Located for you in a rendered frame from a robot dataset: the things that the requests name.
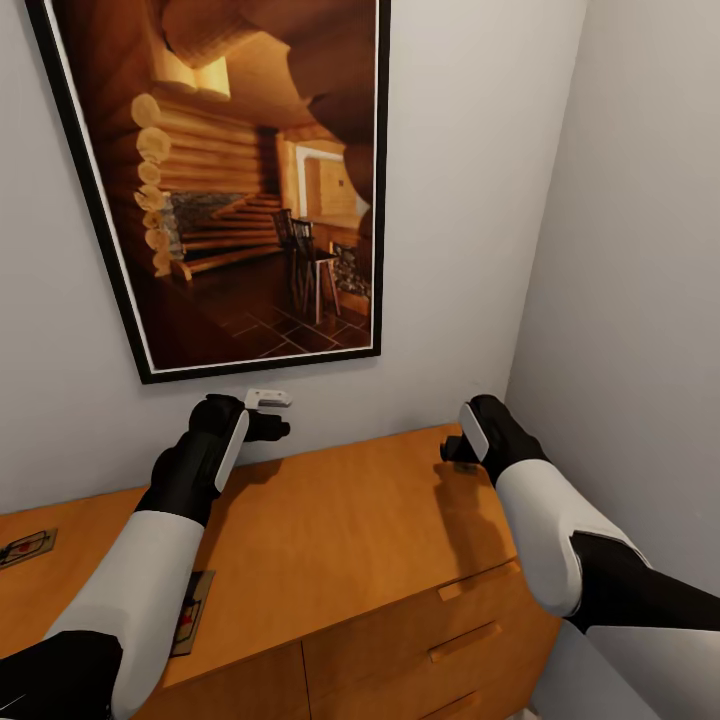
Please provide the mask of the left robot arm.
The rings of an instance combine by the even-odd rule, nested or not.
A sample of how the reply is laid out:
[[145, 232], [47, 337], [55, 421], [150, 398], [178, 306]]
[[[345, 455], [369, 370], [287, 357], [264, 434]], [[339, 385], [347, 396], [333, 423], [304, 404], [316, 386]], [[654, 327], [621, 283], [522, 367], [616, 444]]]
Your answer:
[[189, 430], [157, 459], [150, 489], [100, 565], [43, 637], [0, 659], [0, 720], [128, 720], [162, 676], [209, 517], [244, 442], [290, 433], [262, 406], [290, 407], [283, 390], [244, 401], [208, 394]]

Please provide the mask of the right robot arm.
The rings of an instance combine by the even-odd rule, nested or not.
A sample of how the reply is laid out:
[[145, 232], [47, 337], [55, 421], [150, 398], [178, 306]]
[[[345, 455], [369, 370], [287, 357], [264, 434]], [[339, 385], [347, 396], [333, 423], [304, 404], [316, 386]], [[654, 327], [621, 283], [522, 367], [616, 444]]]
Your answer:
[[444, 461], [478, 463], [536, 604], [597, 648], [659, 720], [720, 720], [720, 598], [653, 569], [495, 396], [459, 413]]

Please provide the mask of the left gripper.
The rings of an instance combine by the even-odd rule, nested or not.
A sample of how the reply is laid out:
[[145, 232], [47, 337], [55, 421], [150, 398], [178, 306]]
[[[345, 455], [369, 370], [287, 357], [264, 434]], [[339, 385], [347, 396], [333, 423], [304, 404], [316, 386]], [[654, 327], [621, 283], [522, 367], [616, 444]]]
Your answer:
[[282, 416], [273, 414], [262, 414], [258, 411], [250, 411], [255, 418], [255, 428], [248, 439], [244, 442], [258, 440], [278, 441], [282, 436], [290, 433], [289, 422], [282, 422]]

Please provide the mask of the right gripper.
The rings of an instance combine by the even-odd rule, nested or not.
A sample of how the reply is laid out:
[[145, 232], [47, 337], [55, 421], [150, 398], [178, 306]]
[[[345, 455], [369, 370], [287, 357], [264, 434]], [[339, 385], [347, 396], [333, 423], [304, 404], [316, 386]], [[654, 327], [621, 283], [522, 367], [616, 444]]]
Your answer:
[[440, 456], [444, 461], [449, 462], [465, 462], [465, 463], [478, 463], [482, 466], [482, 463], [477, 459], [468, 437], [465, 432], [462, 432], [462, 436], [446, 436], [446, 440], [440, 443]]

